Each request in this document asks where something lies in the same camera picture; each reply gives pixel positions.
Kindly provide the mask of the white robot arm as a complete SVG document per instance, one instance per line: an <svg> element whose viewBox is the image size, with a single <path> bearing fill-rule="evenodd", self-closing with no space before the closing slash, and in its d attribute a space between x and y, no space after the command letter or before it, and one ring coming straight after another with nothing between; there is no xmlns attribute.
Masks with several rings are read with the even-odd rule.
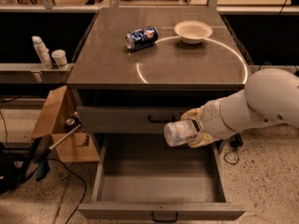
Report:
<svg viewBox="0 0 299 224"><path fill-rule="evenodd" d="M181 118L200 126L189 147L206 146L253 128L299 127L299 77L282 69L263 69L248 78L242 91L211 100Z"/></svg>

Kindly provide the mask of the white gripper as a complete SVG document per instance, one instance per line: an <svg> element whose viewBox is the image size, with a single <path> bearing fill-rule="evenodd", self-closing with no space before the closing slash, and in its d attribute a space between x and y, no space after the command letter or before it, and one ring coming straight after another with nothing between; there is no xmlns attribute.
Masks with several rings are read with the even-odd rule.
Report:
<svg viewBox="0 0 299 224"><path fill-rule="evenodd" d="M203 130L200 131L194 140L188 143L189 147L203 147L215 141L227 139L235 134L223 121L221 115L222 99L212 100L204 106L190 109L182 114L181 120L201 120Z"/></svg>

